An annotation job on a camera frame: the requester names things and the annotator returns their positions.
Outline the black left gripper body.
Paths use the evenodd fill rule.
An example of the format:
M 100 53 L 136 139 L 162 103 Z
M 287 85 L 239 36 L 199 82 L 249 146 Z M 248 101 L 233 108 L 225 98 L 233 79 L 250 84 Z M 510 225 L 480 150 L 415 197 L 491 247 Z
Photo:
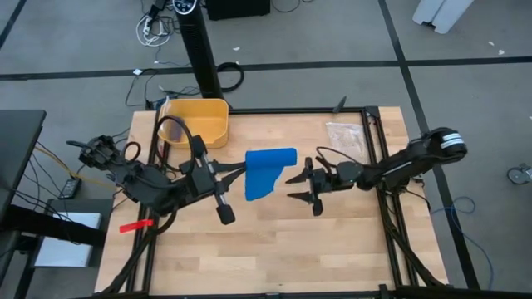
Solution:
M 191 145 L 193 158 L 188 165 L 192 170 L 185 176 L 187 194 L 185 195 L 183 206 L 214 196 L 220 222 L 224 225 L 233 223 L 235 221 L 234 211 L 224 196 L 228 188 L 222 181 L 216 179 L 216 172 L 209 163 L 208 151 L 201 136 L 193 136 Z

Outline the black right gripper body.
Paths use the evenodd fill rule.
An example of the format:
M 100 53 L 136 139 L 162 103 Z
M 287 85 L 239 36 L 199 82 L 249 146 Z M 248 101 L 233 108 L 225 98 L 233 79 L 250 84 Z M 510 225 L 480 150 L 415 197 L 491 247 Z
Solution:
M 317 217 L 323 213 L 323 202 L 318 197 L 319 194 L 341 191 L 346 188 L 335 174 L 330 174 L 325 169 L 314 169 L 313 161 L 307 157 L 305 159 L 304 170 L 310 189 L 303 195 L 303 201 L 312 206 L 313 216 Z

